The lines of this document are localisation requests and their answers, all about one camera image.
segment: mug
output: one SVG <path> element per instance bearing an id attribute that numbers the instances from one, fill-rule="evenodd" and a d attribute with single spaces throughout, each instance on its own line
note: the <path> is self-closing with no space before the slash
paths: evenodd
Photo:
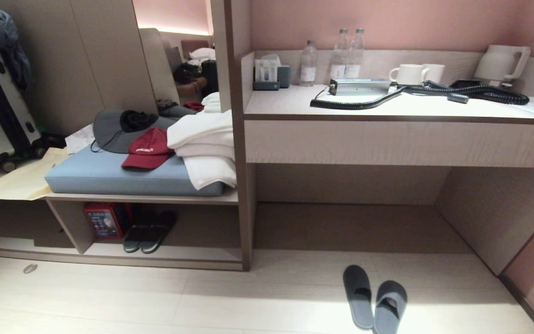
<path id="1" fill-rule="evenodd" d="M 390 70 L 388 78 L 398 84 L 421 85 L 426 80 L 426 74 L 429 70 L 423 65 L 401 64 L 398 68 Z M 393 72 L 399 72 L 397 78 L 393 78 Z"/>
<path id="2" fill-rule="evenodd" d="M 428 69 L 426 80 L 431 80 L 435 83 L 440 83 L 442 74 L 445 71 L 445 66 L 440 64 L 424 64 L 424 68 Z"/>

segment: plastic bottle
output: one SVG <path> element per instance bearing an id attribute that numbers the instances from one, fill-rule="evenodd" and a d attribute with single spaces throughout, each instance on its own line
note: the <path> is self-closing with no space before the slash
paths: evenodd
<path id="1" fill-rule="evenodd" d="M 350 51 L 348 52 L 348 61 L 345 66 L 346 78 L 358 78 L 360 76 L 360 68 L 362 67 L 362 60 L 364 59 L 364 28 L 356 29 L 356 36 L 350 44 Z"/>
<path id="2" fill-rule="evenodd" d="M 314 85 L 316 78 L 316 48 L 314 47 L 314 40 L 310 39 L 307 42 L 305 49 L 301 56 L 301 70 L 300 70 L 300 85 L 311 87 Z"/>
<path id="3" fill-rule="evenodd" d="M 350 48 L 350 41 L 347 40 L 347 29 L 339 30 L 339 37 L 333 47 L 333 58 L 331 59 L 330 77 L 343 78 L 345 76 L 345 64 L 347 63 L 347 52 Z"/>

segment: electric kettle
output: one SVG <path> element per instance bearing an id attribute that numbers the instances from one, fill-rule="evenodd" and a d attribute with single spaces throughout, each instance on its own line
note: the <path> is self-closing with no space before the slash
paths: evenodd
<path id="1" fill-rule="evenodd" d="M 517 54 L 521 57 L 515 64 Z M 475 77 L 489 81 L 510 82 L 521 76 L 528 57 L 530 57 L 528 46 L 490 45 L 479 61 Z"/>

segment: desk drawer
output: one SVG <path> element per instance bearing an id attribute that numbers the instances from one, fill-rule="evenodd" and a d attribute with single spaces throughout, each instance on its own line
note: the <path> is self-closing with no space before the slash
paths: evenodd
<path id="1" fill-rule="evenodd" d="M 252 163 L 534 167 L 534 125 L 244 121 Z"/>

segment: black slipper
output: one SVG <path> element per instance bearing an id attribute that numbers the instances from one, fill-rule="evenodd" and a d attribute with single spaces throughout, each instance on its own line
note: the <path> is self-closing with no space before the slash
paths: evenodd
<path id="1" fill-rule="evenodd" d="M 146 232 L 150 228 L 152 219 L 155 214 L 153 212 L 142 212 L 136 218 L 136 224 L 131 226 L 127 236 L 123 240 L 123 249 L 125 252 L 134 252 L 140 249 L 141 241 L 146 237 Z"/>
<path id="2" fill-rule="evenodd" d="M 374 323 L 372 314 L 372 290 L 366 271 L 360 266 L 351 265 L 343 272 L 343 284 L 347 300 L 350 302 L 351 317 L 358 328 L 371 329 Z"/>
<path id="3" fill-rule="evenodd" d="M 154 220 L 150 228 L 146 230 L 146 236 L 140 242 L 140 249 L 145 254 L 155 252 L 162 241 L 168 235 L 168 232 L 176 224 L 176 214 L 172 211 L 165 211 Z"/>
<path id="4" fill-rule="evenodd" d="M 395 282 L 386 281 L 376 294 L 376 317 L 374 332 L 376 334 L 397 334 L 399 322 L 407 308 L 407 292 Z"/>

